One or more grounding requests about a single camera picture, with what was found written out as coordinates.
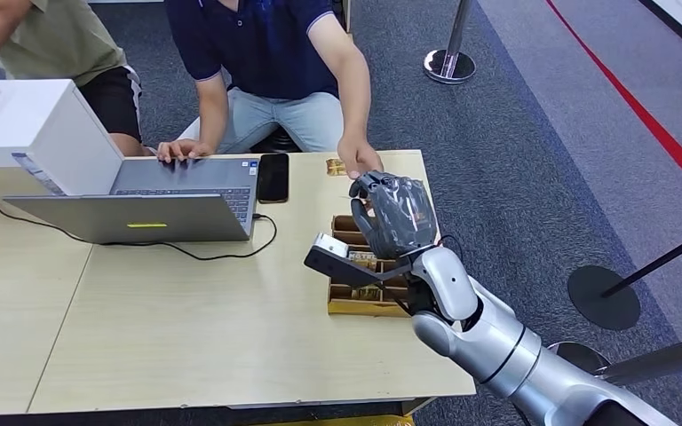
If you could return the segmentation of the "person's left hand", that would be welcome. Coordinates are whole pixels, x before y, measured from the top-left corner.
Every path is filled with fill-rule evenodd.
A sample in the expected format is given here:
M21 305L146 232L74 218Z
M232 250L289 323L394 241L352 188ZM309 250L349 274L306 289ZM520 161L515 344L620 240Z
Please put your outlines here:
M385 170L378 152L365 138L342 137L337 146L337 154L351 180L372 170Z

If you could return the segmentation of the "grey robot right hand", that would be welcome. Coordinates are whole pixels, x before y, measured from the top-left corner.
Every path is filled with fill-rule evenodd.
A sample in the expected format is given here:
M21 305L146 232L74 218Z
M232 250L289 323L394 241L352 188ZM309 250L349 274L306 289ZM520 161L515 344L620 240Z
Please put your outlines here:
M437 219L424 182L371 170L349 189L353 221L373 253L397 259L431 246Z

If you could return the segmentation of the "person's right hand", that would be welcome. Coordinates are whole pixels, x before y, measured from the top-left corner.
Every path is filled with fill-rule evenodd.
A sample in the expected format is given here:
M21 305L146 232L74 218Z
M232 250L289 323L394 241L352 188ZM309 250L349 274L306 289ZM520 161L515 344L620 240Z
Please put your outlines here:
M159 161L171 163L174 160L184 162L190 159L210 156L216 153L216 147L191 138L162 142L156 150Z

